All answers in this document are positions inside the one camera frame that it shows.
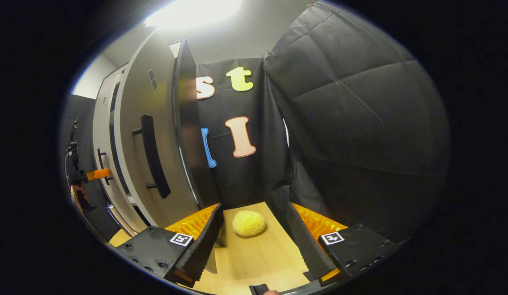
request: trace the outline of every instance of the white wall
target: white wall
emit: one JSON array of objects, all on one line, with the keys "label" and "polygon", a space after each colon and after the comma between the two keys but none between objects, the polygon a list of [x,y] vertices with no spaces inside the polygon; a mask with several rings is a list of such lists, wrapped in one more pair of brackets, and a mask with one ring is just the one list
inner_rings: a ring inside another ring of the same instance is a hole
[{"label": "white wall", "polygon": [[96,99],[104,77],[117,69],[106,56],[99,55],[78,80],[73,95]]}]

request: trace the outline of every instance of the ceiling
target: ceiling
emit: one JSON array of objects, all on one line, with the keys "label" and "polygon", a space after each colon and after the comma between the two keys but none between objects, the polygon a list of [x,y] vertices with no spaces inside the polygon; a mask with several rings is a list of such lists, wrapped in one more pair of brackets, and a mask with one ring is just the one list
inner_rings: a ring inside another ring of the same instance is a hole
[{"label": "ceiling", "polygon": [[[204,27],[167,30],[168,42],[186,39],[194,61],[220,61],[267,56],[292,22],[315,0],[241,0],[237,12]],[[139,23],[107,47],[103,54],[116,67],[130,60],[154,30]]]}]

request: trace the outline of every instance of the wooden table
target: wooden table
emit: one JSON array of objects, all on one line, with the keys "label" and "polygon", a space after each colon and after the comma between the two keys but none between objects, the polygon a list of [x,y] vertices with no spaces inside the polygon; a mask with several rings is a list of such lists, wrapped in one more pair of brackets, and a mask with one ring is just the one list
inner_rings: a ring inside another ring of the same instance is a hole
[{"label": "wooden table", "polygon": [[[232,220],[242,210],[265,216],[265,230],[252,237],[237,235]],[[219,295],[251,295],[249,285],[266,284],[270,290],[284,291],[308,283],[303,275],[308,269],[299,249],[265,202],[225,210],[224,237],[226,247],[214,247],[217,274],[204,270],[192,289]],[[110,243],[119,246],[128,239],[125,233],[118,233]]]}]

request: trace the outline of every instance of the wooden surface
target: wooden surface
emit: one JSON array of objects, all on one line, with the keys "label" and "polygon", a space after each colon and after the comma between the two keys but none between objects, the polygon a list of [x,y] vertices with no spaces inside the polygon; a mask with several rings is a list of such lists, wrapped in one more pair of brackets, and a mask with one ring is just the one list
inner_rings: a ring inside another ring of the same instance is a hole
[{"label": "wooden surface", "polygon": [[[266,228],[252,237],[234,233],[232,220],[242,210],[265,216]],[[203,271],[193,289],[219,295],[251,295],[249,285],[266,284],[269,290],[285,291],[308,283],[308,271],[299,249],[265,203],[224,211],[226,247],[214,247],[217,274]],[[110,243],[117,247],[128,241],[120,230]]]}]

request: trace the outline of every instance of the yellow sponge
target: yellow sponge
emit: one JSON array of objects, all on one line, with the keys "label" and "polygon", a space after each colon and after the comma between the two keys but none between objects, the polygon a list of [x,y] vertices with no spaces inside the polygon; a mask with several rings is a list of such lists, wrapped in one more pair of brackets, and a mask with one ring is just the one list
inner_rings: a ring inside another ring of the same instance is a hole
[{"label": "yellow sponge", "polygon": [[241,236],[253,236],[265,229],[265,217],[255,211],[239,211],[232,220],[232,228]]}]

